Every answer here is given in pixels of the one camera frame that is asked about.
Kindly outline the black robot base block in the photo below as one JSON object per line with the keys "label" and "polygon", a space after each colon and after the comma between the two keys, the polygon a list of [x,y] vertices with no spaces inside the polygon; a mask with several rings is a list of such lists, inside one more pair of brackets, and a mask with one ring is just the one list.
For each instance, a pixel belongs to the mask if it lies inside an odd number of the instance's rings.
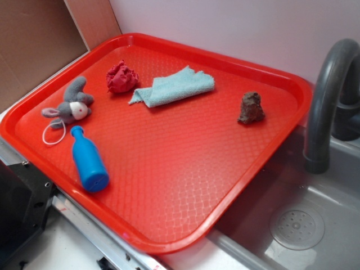
{"label": "black robot base block", "polygon": [[41,233],[52,191],[53,182],[36,166],[1,163],[1,252]]}

